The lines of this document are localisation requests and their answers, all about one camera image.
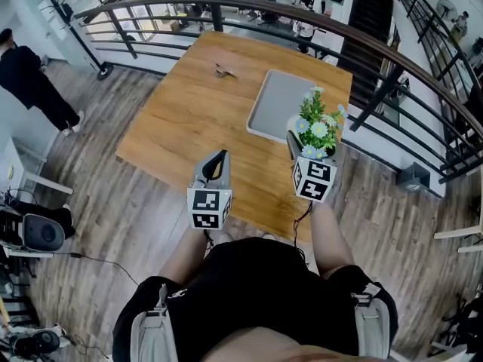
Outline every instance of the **black pants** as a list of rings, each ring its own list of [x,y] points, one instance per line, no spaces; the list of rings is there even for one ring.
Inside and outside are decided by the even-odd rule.
[[[79,117],[72,107],[61,97],[52,83],[43,87],[39,101],[35,104],[48,120],[60,131],[76,126]]]
[[[305,40],[305,41],[311,41],[313,37],[314,37],[314,35],[312,35],[310,37],[299,36],[300,39]],[[299,48],[299,51],[302,54],[306,54],[307,52],[309,52],[309,48],[306,45],[304,45],[304,44],[299,44],[299,47],[298,48]]]
[[[29,213],[37,214],[58,222],[62,226],[66,238],[70,238],[75,234],[75,229],[72,227],[72,214],[66,208],[48,209],[40,205],[29,204],[18,200],[12,201],[10,206],[22,215]]]

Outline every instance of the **chair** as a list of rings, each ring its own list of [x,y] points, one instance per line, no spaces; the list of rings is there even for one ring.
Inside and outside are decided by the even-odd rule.
[[[483,201],[483,167],[480,167],[480,174],[481,174],[481,197]],[[479,252],[483,250],[482,245],[476,245],[483,241],[483,218],[481,215],[481,210],[483,208],[480,207],[480,217],[479,217],[479,224],[475,226],[471,226],[469,228],[463,229],[456,229],[454,231],[446,231],[446,232],[436,232],[434,238],[460,238],[462,236],[469,237],[473,235],[481,235],[481,239],[478,240],[470,247],[460,247],[458,248],[459,253],[466,253],[466,252]]]
[[[261,12],[260,16],[257,19],[258,26],[262,26],[266,24],[269,28],[271,25],[276,24],[278,28],[278,15],[272,12]]]

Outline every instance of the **black stand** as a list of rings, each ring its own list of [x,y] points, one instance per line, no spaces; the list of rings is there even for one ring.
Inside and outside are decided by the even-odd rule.
[[[84,51],[89,55],[89,57],[92,59],[94,64],[97,66],[97,68],[100,70],[97,73],[97,80],[103,81],[106,79],[110,73],[113,70],[112,64],[110,63],[100,63],[99,60],[92,54],[92,51],[89,49],[89,47],[84,43],[82,38],[79,36],[77,31],[72,27],[72,24],[70,23],[71,17],[72,17],[72,9],[67,3],[59,3],[58,0],[50,0],[52,3],[52,6],[46,7],[46,8],[53,8],[59,16],[62,18],[63,22],[66,24],[65,26],[69,28],[70,32],[74,35],[74,37],[77,39],[78,43],[84,48]]]

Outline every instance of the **desk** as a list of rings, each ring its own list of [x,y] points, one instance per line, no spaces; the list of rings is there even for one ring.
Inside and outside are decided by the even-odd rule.
[[[238,78],[217,78],[215,63]],[[293,237],[294,219],[305,212],[307,201],[295,196],[288,148],[246,129],[270,69],[323,87],[329,112],[337,111],[339,103],[347,107],[350,73],[264,41],[206,32],[155,89],[117,155],[186,192],[195,165],[228,149],[234,193],[230,213],[259,229]],[[302,241],[310,241],[309,219],[298,232]]]
[[[55,183],[54,181],[50,181],[49,179],[40,177],[39,175],[28,171],[26,169],[26,166],[22,162],[22,159],[17,151],[17,147],[15,146],[14,141],[11,138],[9,138],[7,141],[0,167],[2,167],[2,170],[8,170],[9,167],[12,167],[14,169],[14,173],[11,179],[6,178],[6,173],[1,173],[2,178],[0,179],[0,183],[6,186],[6,189],[2,189],[2,191],[6,191],[8,190],[8,188],[22,188],[25,181],[29,179],[34,183],[42,184],[49,188],[56,189],[60,192],[67,193],[68,195],[71,195],[74,192],[71,188],[68,188],[59,183]],[[12,196],[17,197],[17,192],[12,192]]]

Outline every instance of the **white flower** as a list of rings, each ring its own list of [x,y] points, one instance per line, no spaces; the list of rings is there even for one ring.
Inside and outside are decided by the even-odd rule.
[[[295,128],[298,134],[303,134],[310,129],[310,123],[306,119],[299,118],[297,119],[297,122],[295,122]]]
[[[305,158],[315,158],[315,153],[317,149],[312,145],[306,145],[302,149],[302,156]]]
[[[324,149],[317,149],[317,151],[315,152],[315,158],[317,158],[318,160],[322,160],[323,158],[326,158],[327,157],[327,153],[325,152]]]
[[[344,118],[347,118],[347,111],[346,111],[346,108],[342,105],[339,105],[338,106],[339,108],[339,113],[344,117]]]
[[[325,121],[326,124],[329,126],[335,126],[337,124],[337,121],[333,119],[330,115],[323,114],[322,119]]]
[[[322,122],[316,122],[314,123],[310,130],[314,133],[316,137],[322,138],[327,135],[327,126],[323,124]]]

